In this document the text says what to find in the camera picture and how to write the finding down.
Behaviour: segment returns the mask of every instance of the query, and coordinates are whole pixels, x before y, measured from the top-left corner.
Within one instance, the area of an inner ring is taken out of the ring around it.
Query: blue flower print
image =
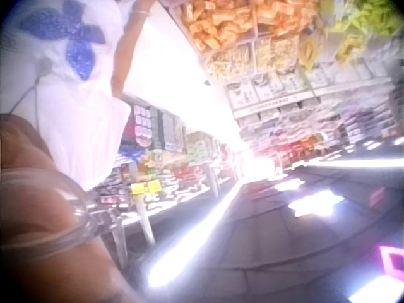
[[[105,44],[104,33],[98,25],[82,21],[84,7],[75,0],[63,2],[62,13],[54,8],[41,8],[28,15],[19,28],[41,40],[69,39],[66,60],[75,73],[86,81],[95,65],[92,43]]]

